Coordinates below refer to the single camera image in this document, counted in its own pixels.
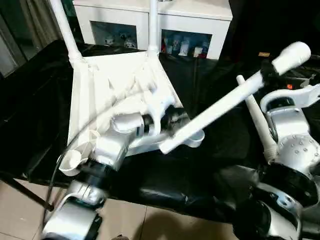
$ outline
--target white cylindrical handle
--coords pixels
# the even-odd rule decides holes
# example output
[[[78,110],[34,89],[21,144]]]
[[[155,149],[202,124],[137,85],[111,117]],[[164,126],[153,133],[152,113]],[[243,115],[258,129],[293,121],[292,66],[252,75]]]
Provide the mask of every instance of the white cylindrical handle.
[[[303,42],[295,42],[284,49],[280,56],[272,61],[275,70],[279,75],[303,64],[311,56],[309,47]],[[263,87],[263,77],[258,71],[244,84],[236,87],[219,101],[211,105],[208,109],[200,113],[195,119],[179,129],[172,138],[168,138],[159,145],[159,149],[167,154],[196,132],[208,126],[217,118],[241,103],[259,88]]]
[[[77,60],[82,59],[82,55],[78,50],[76,41],[70,29],[67,16],[62,6],[61,0],[50,0],[52,10],[54,12],[56,21],[59,25],[60,31],[62,33],[66,48],[68,49],[69,60],[74,63]]]
[[[297,41],[282,50],[272,64],[279,75],[282,75],[308,61],[310,56],[311,50],[308,45]]]
[[[148,55],[155,56],[158,53],[158,0],[150,0]]]
[[[245,81],[244,84],[236,87],[215,104],[200,113],[188,124],[179,129],[172,138],[166,139],[159,145],[159,149],[164,154],[169,153],[182,144],[186,139],[190,138],[193,134],[199,132],[230,109],[241,103],[245,98],[247,98],[247,96],[255,93],[262,86],[263,77],[260,71],[258,71]]]
[[[238,75],[236,80],[239,85],[244,84],[246,81],[242,75]],[[274,139],[271,137],[270,130],[268,123],[263,115],[262,111],[260,110],[257,101],[253,95],[248,96],[245,99],[245,103],[249,109],[251,118],[253,120],[254,126],[258,132],[260,137],[261,143],[264,149],[264,157],[267,162],[275,159],[277,154],[277,144]]]

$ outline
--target floor tile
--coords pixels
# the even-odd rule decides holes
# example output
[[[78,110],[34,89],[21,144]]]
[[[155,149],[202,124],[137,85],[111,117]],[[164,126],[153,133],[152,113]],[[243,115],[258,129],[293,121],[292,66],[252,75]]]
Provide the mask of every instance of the floor tile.
[[[3,233],[0,233],[0,240],[21,240],[20,238],[16,238],[14,236],[9,236]]]
[[[47,187],[26,181],[19,182],[41,198],[45,198]],[[55,196],[58,188],[52,191]],[[11,186],[0,182],[0,233],[24,240],[32,240],[42,218],[43,208]]]
[[[149,207],[141,240],[237,240],[232,226]]]
[[[111,240],[119,235],[139,240],[146,210],[144,205],[108,199],[100,211],[103,222],[98,240]]]

